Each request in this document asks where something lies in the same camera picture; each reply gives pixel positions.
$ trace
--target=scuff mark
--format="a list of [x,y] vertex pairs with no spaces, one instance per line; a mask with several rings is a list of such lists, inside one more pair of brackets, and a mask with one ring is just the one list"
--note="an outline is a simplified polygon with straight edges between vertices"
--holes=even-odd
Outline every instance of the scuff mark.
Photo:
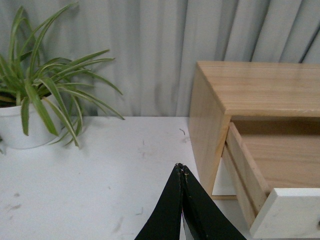
[[135,215],[142,215],[144,213],[144,207],[141,207],[141,212],[140,213],[136,213]]
[[185,132],[185,131],[183,131],[181,128],[179,128],[179,130],[181,130],[181,131],[183,132],[183,135],[186,135],[186,132]]
[[113,231],[112,231],[113,234],[119,232],[123,221],[124,221],[124,217],[122,216],[122,217],[120,217],[118,223],[116,224],[115,228],[113,229]]
[[181,140],[182,143],[188,143],[190,142],[190,137],[185,137],[183,140]]
[[7,212],[10,212],[11,210],[17,210],[19,208],[21,208],[21,204],[10,207]]

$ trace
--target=wooden panel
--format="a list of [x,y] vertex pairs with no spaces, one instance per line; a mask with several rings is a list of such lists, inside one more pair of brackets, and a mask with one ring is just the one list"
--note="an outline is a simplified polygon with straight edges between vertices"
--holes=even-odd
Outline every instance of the wooden panel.
[[320,239],[319,206],[319,188],[275,188],[250,233],[255,239]]
[[320,64],[198,64],[225,114],[320,117]]
[[235,121],[272,188],[320,188],[320,122]]
[[260,211],[272,189],[269,188],[233,122],[229,125],[226,144],[249,197],[252,198],[253,206]]
[[225,167],[231,176],[233,187],[236,191],[236,197],[238,199],[244,219],[250,228],[254,223],[259,211],[253,206],[253,201],[249,196],[248,189],[245,188],[244,181],[237,171],[236,165],[230,155],[227,145],[223,149],[222,158],[224,160]]
[[230,118],[229,115],[224,115],[212,88],[197,68],[188,128],[200,182],[209,195],[213,191]]

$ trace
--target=white table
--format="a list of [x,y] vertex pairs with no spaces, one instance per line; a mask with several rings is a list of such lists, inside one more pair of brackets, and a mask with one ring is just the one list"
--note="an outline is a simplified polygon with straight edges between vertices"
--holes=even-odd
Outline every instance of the white table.
[[[80,149],[60,142],[0,155],[0,240],[133,240],[176,163],[198,178],[186,117],[85,123]],[[215,202],[251,240],[238,202]]]

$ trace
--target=open drawer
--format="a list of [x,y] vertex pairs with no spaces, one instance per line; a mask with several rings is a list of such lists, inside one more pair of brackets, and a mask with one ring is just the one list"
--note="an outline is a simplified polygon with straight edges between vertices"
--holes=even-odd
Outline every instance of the open drawer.
[[222,158],[254,238],[320,238],[319,122],[231,122]]

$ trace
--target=curtain fold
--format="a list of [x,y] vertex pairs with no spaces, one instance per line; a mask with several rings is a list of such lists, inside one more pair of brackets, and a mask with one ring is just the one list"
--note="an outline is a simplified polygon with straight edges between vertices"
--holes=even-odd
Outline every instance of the curtain fold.
[[[0,53],[20,5],[34,26],[70,0],[0,1]],[[124,116],[188,116],[196,61],[320,63],[320,0],[79,0],[44,42],[47,57],[110,48],[95,67],[123,96],[93,93]],[[103,115],[87,104],[89,115]]]

